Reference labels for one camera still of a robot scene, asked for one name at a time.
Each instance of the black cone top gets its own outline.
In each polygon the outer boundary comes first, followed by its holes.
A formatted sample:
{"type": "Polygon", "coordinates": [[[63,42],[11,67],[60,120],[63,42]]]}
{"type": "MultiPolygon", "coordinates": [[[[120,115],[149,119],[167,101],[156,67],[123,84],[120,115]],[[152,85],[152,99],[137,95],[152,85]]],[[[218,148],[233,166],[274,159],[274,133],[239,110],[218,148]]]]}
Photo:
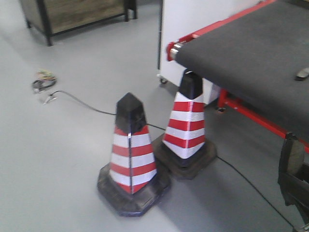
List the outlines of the black cone top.
{"type": "Polygon", "coordinates": [[[124,133],[134,134],[143,129],[146,118],[143,104],[132,93],[127,93],[117,103],[116,126],[124,133]]]}
{"type": "Polygon", "coordinates": [[[185,70],[179,86],[179,92],[188,99],[195,99],[203,93],[203,79],[194,72],[185,70]]]}

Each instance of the red and white striped cone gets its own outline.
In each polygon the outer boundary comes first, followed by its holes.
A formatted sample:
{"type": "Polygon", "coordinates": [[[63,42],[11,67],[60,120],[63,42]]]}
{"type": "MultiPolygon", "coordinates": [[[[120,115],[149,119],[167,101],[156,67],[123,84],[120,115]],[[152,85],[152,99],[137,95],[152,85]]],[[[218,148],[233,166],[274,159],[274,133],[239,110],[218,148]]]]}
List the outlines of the red and white striped cone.
{"type": "Polygon", "coordinates": [[[215,157],[216,148],[205,138],[203,80],[185,71],[165,134],[153,142],[155,156],[177,178],[192,179],[215,157]]]}
{"type": "Polygon", "coordinates": [[[117,103],[112,157],[98,189],[116,211],[143,215],[169,187],[167,171],[156,164],[142,102],[131,93],[117,103]]]}
{"type": "Polygon", "coordinates": [[[116,126],[110,176],[124,191],[134,194],[154,177],[156,165],[148,126],[131,135],[130,139],[116,126]]]}

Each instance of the black cable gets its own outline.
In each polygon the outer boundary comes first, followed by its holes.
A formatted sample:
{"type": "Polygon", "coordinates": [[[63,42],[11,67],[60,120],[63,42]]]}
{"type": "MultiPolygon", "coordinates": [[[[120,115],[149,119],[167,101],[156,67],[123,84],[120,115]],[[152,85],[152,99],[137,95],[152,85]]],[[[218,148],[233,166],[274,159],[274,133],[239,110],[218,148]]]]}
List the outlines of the black cable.
{"type": "Polygon", "coordinates": [[[155,126],[155,125],[153,125],[153,124],[147,123],[147,125],[148,125],[148,126],[155,127],[155,128],[158,128],[158,129],[160,129],[160,130],[165,131],[165,129],[164,129],[164,128],[162,128],[162,127],[158,127],[158,126],[155,126]]]}
{"type": "MultiPolygon", "coordinates": [[[[99,112],[99,113],[103,113],[103,114],[108,114],[108,115],[116,115],[116,114],[113,114],[113,113],[109,113],[109,112],[105,112],[105,111],[102,111],[102,110],[98,110],[98,109],[96,109],[96,108],[94,108],[94,107],[92,107],[92,106],[90,106],[90,105],[88,105],[87,103],[85,103],[85,102],[83,102],[82,100],[79,100],[77,97],[75,97],[74,95],[72,95],[72,94],[70,94],[70,93],[68,93],[68,92],[66,92],[66,91],[63,91],[63,90],[58,90],[58,91],[55,91],[55,92],[53,92],[52,94],[50,94],[50,96],[53,96],[55,93],[58,93],[58,92],[60,92],[60,93],[64,93],[64,94],[66,94],[66,95],[68,95],[68,96],[70,96],[71,98],[73,98],[74,100],[76,100],[76,101],[78,101],[79,103],[81,103],[81,104],[83,104],[83,105],[85,105],[85,106],[87,106],[88,108],[90,108],[90,109],[92,109],[92,110],[94,110],[94,111],[97,111],[97,112],[99,112]]],[[[153,125],[153,124],[150,124],[150,123],[147,123],[147,125],[148,126],[151,126],[151,127],[155,127],[155,128],[158,128],[158,129],[160,129],[160,130],[163,130],[163,131],[165,131],[165,129],[164,128],[161,128],[161,127],[158,127],[158,126],[155,126],[155,125],[153,125]]],[[[245,181],[247,181],[248,183],[249,183],[249,185],[251,185],[251,187],[252,188],[254,188],[254,190],[290,225],[290,226],[292,226],[293,227],[293,225],[292,225],[292,223],[290,223],[289,222],[289,220],[288,219],[286,219],[283,215],[282,215],[282,213],[280,213],[279,211],[278,211],[278,209],[276,209],[276,207],[274,207],[274,205],[272,204],[272,203],[270,203],[270,201],[269,200],[267,200],[267,198],[260,192],[260,190],[258,190],[257,189],[257,187],[247,178],[247,177],[245,177],[236,167],[234,167],[231,163],[229,163],[229,162],[227,162],[226,160],[224,160],[223,158],[221,158],[221,157],[219,157],[219,156],[217,156],[217,158],[219,159],[219,160],[221,160],[222,162],[224,162],[225,164],[227,164],[228,166],[230,166],[232,169],[234,169],[242,178],[244,178],[245,179],[245,181]]]]}
{"type": "Polygon", "coordinates": [[[70,94],[70,93],[68,93],[68,92],[66,92],[66,91],[63,91],[63,90],[55,91],[55,92],[53,92],[52,94],[50,94],[49,96],[53,96],[55,93],[64,93],[64,94],[70,96],[71,98],[73,98],[74,100],[78,101],[80,104],[83,104],[83,105],[87,106],[88,108],[90,108],[90,109],[92,109],[92,110],[94,110],[94,111],[97,111],[97,112],[99,112],[99,113],[103,113],[103,114],[107,114],[107,115],[114,115],[114,116],[116,115],[116,114],[113,114],[113,113],[109,113],[109,112],[105,112],[105,111],[102,111],[102,110],[98,110],[98,109],[96,109],[96,108],[94,108],[94,107],[88,105],[87,103],[83,102],[82,100],[79,100],[79,99],[78,99],[77,97],[75,97],[74,95],[72,95],[72,94],[70,94]]]}
{"type": "Polygon", "coordinates": [[[278,211],[278,209],[276,209],[276,207],[274,207],[274,205],[272,204],[272,203],[270,203],[270,201],[269,200],[267,200],[267,198],[260,192],[260,190],[258,190],[257,189],[257,187],[250,181],[250,180],[248,180],[248,178],[247,177],[245,177],[237,168],[235,168],[232,164],[230,164],[229,162],[227,162],[226,160],[224,160],[223,158],[221,158],[221,157],[219,157],[219,156],[217,156],[218,157],[218,159],[219,160],[221,160],[222,162],[224,162],[224,163],[226,163],[228,166],[230,166],[232,169],[234,169],[242,178],[244,178],[248,183],[249,183],[249,185],[251,185],[251,187],[252,188],[254,188],[255,189],[255,191],[288,223],[288,224],[290,224],[290,226],[292,226],[292,227],[294,227],[293,225],[292,225],[292,223],[290,223],[289,222],[289,220],[288,219],[286,219],[283,215],[282,215],[282,213],[280,213],[279,211],[278,211]]]}

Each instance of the black tabletop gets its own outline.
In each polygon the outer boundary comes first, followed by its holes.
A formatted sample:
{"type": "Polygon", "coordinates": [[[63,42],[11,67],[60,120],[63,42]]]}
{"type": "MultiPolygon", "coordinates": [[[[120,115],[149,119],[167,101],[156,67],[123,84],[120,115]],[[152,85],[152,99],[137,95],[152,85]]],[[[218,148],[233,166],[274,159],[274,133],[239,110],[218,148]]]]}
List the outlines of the black tabletop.
{"type": "Polygon", "coordinates": [[[309,132],[309,78],[294,80],[309,67],[309,2],[276,1],[186,43],[176,61],[309,132]]]}

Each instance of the gray floor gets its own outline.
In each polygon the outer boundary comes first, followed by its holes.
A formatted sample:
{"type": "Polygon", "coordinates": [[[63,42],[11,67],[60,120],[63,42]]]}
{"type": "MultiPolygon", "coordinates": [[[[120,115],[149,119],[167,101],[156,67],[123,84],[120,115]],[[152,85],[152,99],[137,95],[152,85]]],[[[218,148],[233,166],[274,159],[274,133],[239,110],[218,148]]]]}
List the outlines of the gray floor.
{"type": "MultiPolygon", "coordinates": [[[[114,117],[65,95],[42,105],[30,84],[38,68],[52,70],[62,89],[114,112],[132,92],[149,123],[165,127],[177,88],[156,79],[157,0],[140,1],[139,19],[122,18],[54,38],[27,29],[17,0],[0,0],[1,232],[290,232],[291,227],[242,179],[215,160],[192,181],[171,190],[141,218],[116,215],[96,189],[109,162],[114,117]]],[[[206,136],[295,226],[283,203],[277,168],[283,140],[228,110],[206,108],[206,136]]],[[[162,131],[150,128],[155,139],[162,131]]]]}

